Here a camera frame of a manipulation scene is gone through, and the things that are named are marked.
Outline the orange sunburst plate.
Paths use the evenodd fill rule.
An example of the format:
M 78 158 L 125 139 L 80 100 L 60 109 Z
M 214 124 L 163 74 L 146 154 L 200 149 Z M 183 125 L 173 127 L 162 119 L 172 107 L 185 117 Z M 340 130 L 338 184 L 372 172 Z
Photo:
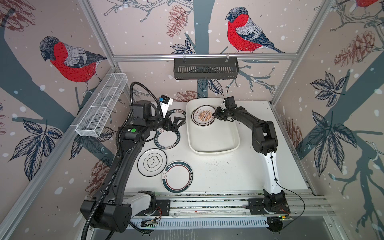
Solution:
M 213 114 L 216 109 L 210 105 L 203 105 L 195 109 L 192 113 L 192 121 L 200 127 L 206 127 L 211 125 L 215 117 Z

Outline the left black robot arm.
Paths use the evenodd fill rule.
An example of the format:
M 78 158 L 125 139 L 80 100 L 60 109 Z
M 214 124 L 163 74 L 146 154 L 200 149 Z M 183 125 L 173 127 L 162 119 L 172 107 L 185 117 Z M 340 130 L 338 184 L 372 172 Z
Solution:
M 152 131 L 164 129 L 176 132 L 186 119 L 170 118 L 168 111 L 173 99 L 161 96 L 150 101 L 132 103 L 130 113 L 116 133 L 117 153 L 98 193 L 85 200 L 81 213 L 86 219 L 81 238 L 85 240 L 89 228 L 124 232 L 132 224 L 131 218 L 140 213 L 152 214 L 157 210 L 156 194 L 139 191 L 124 204 L 124 192 L 134 163 Z

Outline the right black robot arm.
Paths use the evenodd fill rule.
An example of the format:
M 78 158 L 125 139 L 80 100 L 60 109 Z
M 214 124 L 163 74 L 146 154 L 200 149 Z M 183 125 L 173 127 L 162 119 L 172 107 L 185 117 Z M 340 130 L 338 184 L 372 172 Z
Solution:
M 252 131 L 252 146 L 264 158 L 264 209 L 270 214 L 278 211 L 289 214 L 286 194 L 277 173 L 278 138 L 272 121 L 261 120 L 245 108 L 238 107 L 234 97 L 224 98 L 225 108 L 217 107 L 213 116 L 220 121 L 238 121 Z

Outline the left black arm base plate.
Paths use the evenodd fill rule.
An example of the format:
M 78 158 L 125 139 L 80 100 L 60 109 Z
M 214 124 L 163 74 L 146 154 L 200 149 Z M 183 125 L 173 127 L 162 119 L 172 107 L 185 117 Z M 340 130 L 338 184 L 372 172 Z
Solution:
M 163 217 L 163 216 L 169 216 L 170 214 L 170 206 L 171 201 L 170 200 L 156 200 L 155 204 L 150 204 L 149 209 L 143 210 L 134 217 Z

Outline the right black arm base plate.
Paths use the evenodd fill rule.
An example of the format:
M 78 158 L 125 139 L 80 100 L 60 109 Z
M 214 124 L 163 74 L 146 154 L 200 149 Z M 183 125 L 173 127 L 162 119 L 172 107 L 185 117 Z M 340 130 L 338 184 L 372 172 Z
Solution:
M 291 210 L 287 201 L 274 201 L 268 199 L 248 199 L 246 209 L 250 210 L 252 215 L 290 215 Z

